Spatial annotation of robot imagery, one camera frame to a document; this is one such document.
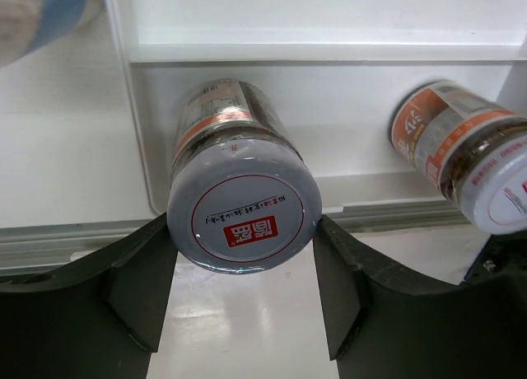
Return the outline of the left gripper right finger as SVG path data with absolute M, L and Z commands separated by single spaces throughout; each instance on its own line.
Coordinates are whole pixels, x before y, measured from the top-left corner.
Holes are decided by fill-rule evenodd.
M 341 378 L 523 378 L 526 275 L 458 285 L 421 274 L 322 217 L 315 267 Z

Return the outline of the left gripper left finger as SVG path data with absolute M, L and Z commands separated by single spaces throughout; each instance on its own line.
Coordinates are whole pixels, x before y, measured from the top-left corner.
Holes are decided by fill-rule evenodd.
M 1 284 L 3 378 L 144 378 L 178 251 L 166 216 L 69 264 Z

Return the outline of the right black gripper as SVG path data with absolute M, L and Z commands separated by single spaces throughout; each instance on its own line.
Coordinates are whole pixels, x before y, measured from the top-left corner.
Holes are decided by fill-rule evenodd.
M 501 275 L 526 275 L 526 231 L 490 236 L 464 283 L 481 283 Z

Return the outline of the white-lid sauce jar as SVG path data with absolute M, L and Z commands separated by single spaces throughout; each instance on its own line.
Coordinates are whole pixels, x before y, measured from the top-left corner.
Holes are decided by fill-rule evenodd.
M 270 100 L 236 79 L 180 102 L 166 220 L 181 254 L 224 274 L 272 269 L 311 241 L 318 185 Z
M 403 99 L 389 132 L 394 149 L 474 226 L 525 230 L 525 115 L 438 80 Z

